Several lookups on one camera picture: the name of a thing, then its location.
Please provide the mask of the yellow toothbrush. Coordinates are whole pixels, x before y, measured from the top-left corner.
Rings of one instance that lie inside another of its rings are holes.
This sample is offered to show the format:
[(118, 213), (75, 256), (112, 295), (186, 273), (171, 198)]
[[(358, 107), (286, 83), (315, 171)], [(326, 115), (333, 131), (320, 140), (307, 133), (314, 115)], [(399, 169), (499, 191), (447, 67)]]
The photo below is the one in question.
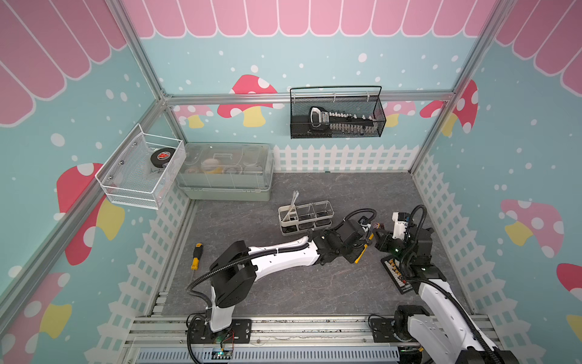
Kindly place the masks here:
[(365, 251), (367, 250), (367, 248), (370, 246), (370, 244), (373, 241), (373, 239), (374, 239), (374, 235), (371, 234), (370, 237), (367, 238), (366, 241), (363, 243), (361, 249), (359, 250), (359, 255), (358, 255), (358, 257), (356, 258), (356, 260), (354, 262), (355, 264), (358, 264), (359, 263), (359, 261), (361, 260), (363, 254), (365, 253)]

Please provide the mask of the grey toothbrush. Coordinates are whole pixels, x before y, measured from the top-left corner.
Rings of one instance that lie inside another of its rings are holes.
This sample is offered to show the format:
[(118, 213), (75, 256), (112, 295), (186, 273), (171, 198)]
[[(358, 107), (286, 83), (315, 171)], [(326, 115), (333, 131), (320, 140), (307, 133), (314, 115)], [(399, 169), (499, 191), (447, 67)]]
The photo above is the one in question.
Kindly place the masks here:
[(293, 200), (292, 203), (289, 205), (289, 209), (287, 210), (286, 215), (283, 217), (282, 222), (291, 221), (291, 215), (296, 212), (296, 205), (295, 201)]

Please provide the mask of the beige toothbrush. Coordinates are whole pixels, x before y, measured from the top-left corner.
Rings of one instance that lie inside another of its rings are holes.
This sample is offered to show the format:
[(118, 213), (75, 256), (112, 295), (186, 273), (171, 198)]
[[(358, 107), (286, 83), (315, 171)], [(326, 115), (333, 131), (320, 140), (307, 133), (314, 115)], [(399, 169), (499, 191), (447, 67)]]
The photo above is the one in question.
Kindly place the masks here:
[(296, 200), (298, 197), (299, 197), (299, 191), (298, 190), (293, 191), (292, 201), (291, 201), (291, 204), (289, 205), (289, 209), (287, 211), (287, 214), (285, 216), (284, 221), (290, 220), (291, 213), (294, 212), (294, 210), (296, 208)]

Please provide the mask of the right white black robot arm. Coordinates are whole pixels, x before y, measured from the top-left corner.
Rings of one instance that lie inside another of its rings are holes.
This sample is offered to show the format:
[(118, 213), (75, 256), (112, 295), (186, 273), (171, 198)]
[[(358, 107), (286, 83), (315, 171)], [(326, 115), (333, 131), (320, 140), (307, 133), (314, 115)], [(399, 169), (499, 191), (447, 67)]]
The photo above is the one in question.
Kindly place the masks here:
[(375, 246), (400, 293), (415, 292), (421, 305), (400, 305), (392, 320), (376, 317), (371, 327), (380, 339), (392, 335), (402, 343), (416, 341), (435, 363), (516, 363), (510, 350), (496, 345), (477, 326), (453, 294), (442, 271), (431, 261), (431, 228), (403, 221), (394, 231), (376, 228)]

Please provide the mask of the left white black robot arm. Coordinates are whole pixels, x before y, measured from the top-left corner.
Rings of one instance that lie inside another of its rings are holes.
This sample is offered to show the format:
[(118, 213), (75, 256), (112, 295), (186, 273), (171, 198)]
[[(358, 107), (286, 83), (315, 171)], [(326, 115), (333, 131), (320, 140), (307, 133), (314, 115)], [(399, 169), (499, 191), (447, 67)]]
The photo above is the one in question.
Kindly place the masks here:
[(372, 221), (350, 214), (338, 225), (285, 244), (248, 247), (244, 241), (231, 244), (208, 272), (194, 279), (186, 292), (206, 303), (205, 324), (212, 334), (232, 326), (233, 311), (261, 278), (296, 267), (326, 265), (342, 257), (348, 263), (359, 261), (368, 246)]

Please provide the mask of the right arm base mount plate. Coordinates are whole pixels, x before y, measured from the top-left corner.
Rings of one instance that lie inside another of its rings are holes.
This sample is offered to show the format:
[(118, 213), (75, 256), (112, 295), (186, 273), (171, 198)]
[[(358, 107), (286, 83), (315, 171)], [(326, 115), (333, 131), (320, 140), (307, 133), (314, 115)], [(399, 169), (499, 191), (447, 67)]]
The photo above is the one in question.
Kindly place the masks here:
[(406, 339), (400, 338), (394, 327), (394, 319), (372, 314), (367, 319), (374, 343), (406, 343)]

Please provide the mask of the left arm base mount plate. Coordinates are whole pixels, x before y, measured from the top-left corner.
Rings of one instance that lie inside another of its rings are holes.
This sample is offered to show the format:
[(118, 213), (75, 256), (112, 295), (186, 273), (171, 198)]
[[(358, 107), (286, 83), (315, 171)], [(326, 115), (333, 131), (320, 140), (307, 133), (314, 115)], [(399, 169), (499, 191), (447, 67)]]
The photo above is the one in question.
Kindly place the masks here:
[(226, 341), (230, 344), (248, 344), (253, 321), (250, 319), (234, 319), (226, 329), (212, 332), (209, 324), (201, 318), (190, 320), (186, 329), (186, 339), (191, 344), (220, 344)]

